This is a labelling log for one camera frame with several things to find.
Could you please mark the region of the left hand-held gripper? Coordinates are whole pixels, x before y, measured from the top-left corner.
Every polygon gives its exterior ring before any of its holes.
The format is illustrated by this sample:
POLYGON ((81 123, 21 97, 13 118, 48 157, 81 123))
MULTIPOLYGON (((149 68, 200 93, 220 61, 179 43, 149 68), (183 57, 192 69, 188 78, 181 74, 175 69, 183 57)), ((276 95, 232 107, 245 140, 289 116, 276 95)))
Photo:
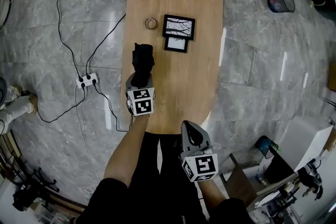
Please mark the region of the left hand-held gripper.
POLYGON ((132 80, 135 72, 129 76, 125 83, 127 91, 127 107, 134 116, 151 114, 154 112, 155 89, 153 88, 152 74, 149 74, 147 87, 133 90, 132 80))

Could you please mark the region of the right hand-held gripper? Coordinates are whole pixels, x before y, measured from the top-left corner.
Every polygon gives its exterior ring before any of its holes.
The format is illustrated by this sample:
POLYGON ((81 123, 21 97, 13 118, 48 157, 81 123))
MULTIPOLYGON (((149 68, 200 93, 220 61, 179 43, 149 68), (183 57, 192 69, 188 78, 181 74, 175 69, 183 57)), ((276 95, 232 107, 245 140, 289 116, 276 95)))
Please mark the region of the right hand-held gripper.
POLYGON ((194 122, 184 120, 181 125, 182 170, 191 182, 212 179, 218 173, 218 157, 214 153, 207 132, 194 122))

